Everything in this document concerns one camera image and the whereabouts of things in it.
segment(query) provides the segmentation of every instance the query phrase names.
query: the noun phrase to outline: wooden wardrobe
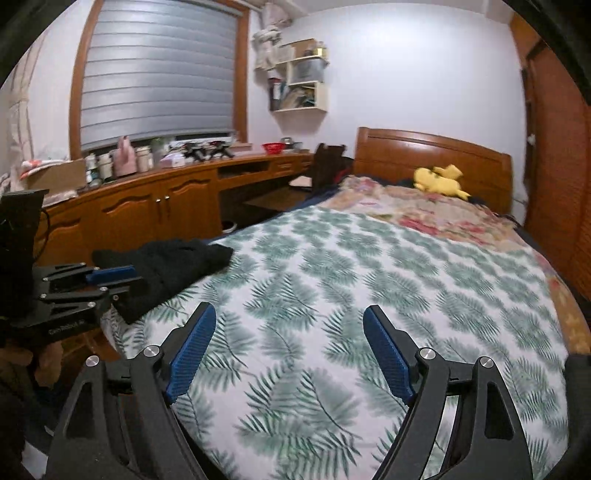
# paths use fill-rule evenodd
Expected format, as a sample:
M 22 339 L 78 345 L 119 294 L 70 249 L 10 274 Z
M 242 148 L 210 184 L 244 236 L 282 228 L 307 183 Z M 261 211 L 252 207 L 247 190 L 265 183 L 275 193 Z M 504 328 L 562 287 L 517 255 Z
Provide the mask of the wooden wardrobe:
M 525 229 L 563 278 L 591 299 L 591 107 L 518 15 L 511 30 L 523 68 L 528 135 L 535 135 L 525 165 Z

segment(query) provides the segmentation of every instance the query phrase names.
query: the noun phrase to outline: red bowl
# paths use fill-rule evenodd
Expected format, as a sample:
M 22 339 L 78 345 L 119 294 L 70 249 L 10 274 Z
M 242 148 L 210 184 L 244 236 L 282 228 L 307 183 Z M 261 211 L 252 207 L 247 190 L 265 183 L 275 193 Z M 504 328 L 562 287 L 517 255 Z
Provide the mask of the red bowl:
M 267 152 L 267 155 L 277 155 L 285 149 L 285 144 L 276 142 L 276 143 L 263 143 L 262 147 Z

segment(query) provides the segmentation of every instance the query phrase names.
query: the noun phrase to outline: bed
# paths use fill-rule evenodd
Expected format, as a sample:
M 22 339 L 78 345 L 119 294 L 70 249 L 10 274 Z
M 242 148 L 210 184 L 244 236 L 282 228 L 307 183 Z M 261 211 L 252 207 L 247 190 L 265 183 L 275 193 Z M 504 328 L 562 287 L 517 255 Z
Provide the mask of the bed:
M 454 237 L 457 231 L 426 228 L 424 216 L 408 223 L 408 209 L 386 211 L 417 192 L 360 179 L 394 184 L 417 167 L 449 163 L 464 172 L 465 190 L 498 213 L 509 211 L 508 155 L 434 135 L 360 128 L 348 187 L 221 239 L 235 250 L 230 267 L 141 321 L 128 326 L 114 310 L 103 318 L 107 337 L 131 358 L 161 344 L 201 301 L 215 306 L 212 342 L 173 409 L 227 478 L 373 477 L 406 407 L 391 395 L 363 335 L 361 315 L 371 304 L 447 359 L 493 358 L 524 426 L 534 478 L 560 459 L 567 446 L 562 367 L 567 351 L 588 352 L 589 344 L 566 287 L 517 235 L 499 238 L 512 229 L 495 223 L 490 210 L 466 213 L 460 200 L 413 197 L 441 200 L 437 212 L 453 220 L 446 225 L 468 232 Z M 499 230 L 469 231 L 468 214 Z M 428 221 L 439 220 L 431 212 Z M 565 334 L 574 324 L 576 332 Z M 449 397 L 425 478 L 439 471 L 456 405 Z

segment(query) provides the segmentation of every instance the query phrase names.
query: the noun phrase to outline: window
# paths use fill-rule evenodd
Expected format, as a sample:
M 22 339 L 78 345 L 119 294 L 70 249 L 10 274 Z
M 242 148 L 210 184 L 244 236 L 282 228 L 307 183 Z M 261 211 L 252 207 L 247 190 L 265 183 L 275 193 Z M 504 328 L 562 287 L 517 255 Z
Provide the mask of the window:
M 115 145 L 122 135 L 144 140 L 237 131 L 245 140 L 245 107 L 236 107 L 245 104 L 248 39 L 240 37 L 248 35 L 248 9 L 228 5 L 96 0 L 79 48 L 83 66 L 77 58 L 74 67 L 72 158 Z

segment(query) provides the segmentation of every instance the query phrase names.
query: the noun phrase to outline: pink bag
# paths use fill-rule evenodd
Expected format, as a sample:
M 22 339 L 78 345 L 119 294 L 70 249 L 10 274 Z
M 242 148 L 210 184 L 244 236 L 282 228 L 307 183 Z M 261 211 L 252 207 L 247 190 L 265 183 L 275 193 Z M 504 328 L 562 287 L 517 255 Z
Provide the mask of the pink bag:
M 127 135 L 119 139 L 118 148 L 115 150 L 115 155 L 113 156 L 113 167 L 115 168 L 115 175 L 117 177 L 131 175 L 138 171 L 138 167 L 135 164 L 135 150 L 131 146 Z

